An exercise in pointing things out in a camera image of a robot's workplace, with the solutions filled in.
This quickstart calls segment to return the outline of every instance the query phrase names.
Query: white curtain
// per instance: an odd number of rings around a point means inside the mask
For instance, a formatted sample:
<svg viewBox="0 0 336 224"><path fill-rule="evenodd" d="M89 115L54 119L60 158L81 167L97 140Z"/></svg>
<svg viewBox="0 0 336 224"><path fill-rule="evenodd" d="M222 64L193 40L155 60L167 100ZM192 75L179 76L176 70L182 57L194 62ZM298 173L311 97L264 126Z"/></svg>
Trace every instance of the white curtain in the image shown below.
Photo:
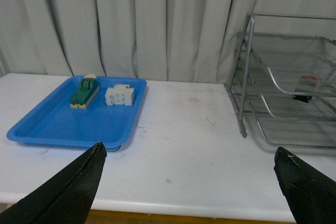
<svg viewBox="0 0 336 224"><path fill-rule="evenodd" d="M0 75L225 83L251 10L336 16L335 0L1 0ZM295 33L297 26L261 21L260 31ZM335 39L334 23L304 27Z"/></svg>

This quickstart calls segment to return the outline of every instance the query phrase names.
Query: table surface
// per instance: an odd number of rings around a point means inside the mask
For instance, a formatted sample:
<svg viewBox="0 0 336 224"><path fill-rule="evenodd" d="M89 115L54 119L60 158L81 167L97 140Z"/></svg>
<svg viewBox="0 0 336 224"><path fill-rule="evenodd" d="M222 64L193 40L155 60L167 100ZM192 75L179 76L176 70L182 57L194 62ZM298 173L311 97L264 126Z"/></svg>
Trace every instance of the table surface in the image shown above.
<svg viewBox="0 0 336 224"><path fill-rule="evenodd" d="M19 201L85 151L6 137L67 78L0 78L0 202ZM92 209L294 222L273 170L276 147L245 122L247 138L221 84L148 81L135 131L108 153ZM336 180L336 150L288 150Z"/></svg>

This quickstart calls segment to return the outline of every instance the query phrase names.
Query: green toy block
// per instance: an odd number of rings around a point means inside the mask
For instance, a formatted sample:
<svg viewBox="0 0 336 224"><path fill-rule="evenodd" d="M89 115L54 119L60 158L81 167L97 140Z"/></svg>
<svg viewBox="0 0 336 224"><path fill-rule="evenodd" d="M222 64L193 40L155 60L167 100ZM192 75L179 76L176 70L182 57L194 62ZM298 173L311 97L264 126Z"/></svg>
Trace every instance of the green toy block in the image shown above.
<svg viewBox="0 0 336 224"><path fill-rule="evenodd" d="M98 91L97 77L84 77L79 82L79 89L70 98L70 107L74 109L86 109Z"/></svg>

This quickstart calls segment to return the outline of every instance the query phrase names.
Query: blue tray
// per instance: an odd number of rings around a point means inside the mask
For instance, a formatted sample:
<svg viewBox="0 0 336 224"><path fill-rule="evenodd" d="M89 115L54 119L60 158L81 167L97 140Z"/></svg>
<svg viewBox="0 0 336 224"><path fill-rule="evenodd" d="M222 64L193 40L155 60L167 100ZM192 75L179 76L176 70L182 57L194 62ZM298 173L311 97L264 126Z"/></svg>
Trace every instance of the blue tray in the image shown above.
<svg viewBox="0 0 336 224"><path fill-rule="evenodd" d="M91 147L104 142L116 150L130 136L147 82L135 78L97 77L100 90L87 109L72 109L70 97L83 76L66 80L7 133L8 139L29 144ZM133 106L105 103L106 89L115 84L134 88Z"/></svg>

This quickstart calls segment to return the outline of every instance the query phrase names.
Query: wire document tray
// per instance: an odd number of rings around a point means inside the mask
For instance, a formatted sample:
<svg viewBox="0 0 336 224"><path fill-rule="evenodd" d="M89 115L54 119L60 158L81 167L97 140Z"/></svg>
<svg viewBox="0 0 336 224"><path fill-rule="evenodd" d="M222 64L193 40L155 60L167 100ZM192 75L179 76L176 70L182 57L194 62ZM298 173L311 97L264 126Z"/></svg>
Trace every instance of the wire document tray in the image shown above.
<svg viewBox="0 0 336 224"><path fill-rule="evenodd" d="M226 90L240 132L243 115L254 115L273 145L336 147L336 42L317 36L255 33L255 16L313 18L249 13L234 71ZM240 92L233 92L233 82Z"/></svg>

